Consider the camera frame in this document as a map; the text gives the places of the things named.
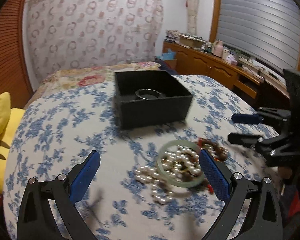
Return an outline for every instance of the pink thermos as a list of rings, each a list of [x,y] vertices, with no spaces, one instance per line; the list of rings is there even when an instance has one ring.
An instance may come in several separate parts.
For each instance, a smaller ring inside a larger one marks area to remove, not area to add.
[[[215,55],[217,57],[222,57],[222,54],[223,54],[223,42],[222,41],[215,41],[213,43],[213,45],[214,45],[213,55]]]

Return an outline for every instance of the yellow plush toy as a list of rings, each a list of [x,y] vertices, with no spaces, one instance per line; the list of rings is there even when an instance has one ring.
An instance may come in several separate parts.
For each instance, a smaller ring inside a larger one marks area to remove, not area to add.
[[[11,109],[10,94],[0,95],[0,194],[2,194],[4,171],[14,134],[24,114],[23,109]]]

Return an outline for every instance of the blue gripper pad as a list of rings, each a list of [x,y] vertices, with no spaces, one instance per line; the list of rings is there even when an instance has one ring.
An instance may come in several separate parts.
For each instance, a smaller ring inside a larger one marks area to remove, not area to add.
[[[206,150],[202,150],[200,152],[199,164],[201,166],[201,170],[211,184],[217,198],[227,204],[230,200],[230,185],[211,157],[212,156],[209,155]]]
[[[263,117],[258,114],[233,114],[231,120],[235,123],[259,124]]]
[[[70,201],[74,205],[81,201],[94,175],[100,167],[100,154],[95,151],[71,184]]]

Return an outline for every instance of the white pearl strand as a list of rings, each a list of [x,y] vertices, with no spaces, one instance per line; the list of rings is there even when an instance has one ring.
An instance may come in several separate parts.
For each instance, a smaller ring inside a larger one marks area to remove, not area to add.
[[[174,179],[182,176],[184,171],[181,169],[184,166],[187,168],[187,171],[194,176],[198,176],[202,173],[199,165],[199,155],[194,150],[181,145],[178,145],[178,150],[175,153],[167,151],[165,158],[161,159],[161,162],[163,169]],[[143,184],[152,183],[151,195],[154,201],[159,202],[160,204],[166,204],[172,200],[174,194],[172,191],[167,192],[167,197],[159,196],[159,184],[165,182],[160,180],[157,168],[140,166],[134,173],[135,180]]]

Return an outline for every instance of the patterned curtain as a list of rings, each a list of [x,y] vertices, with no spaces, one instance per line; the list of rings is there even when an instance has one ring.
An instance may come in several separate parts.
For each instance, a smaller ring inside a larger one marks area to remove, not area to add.
[[[38,82],[60,69],[153,60],[162,0],[27,3],[27,37]]]
[[[188,10],[188,33],[197,34],[197,14],[199,0],[187,0]]]

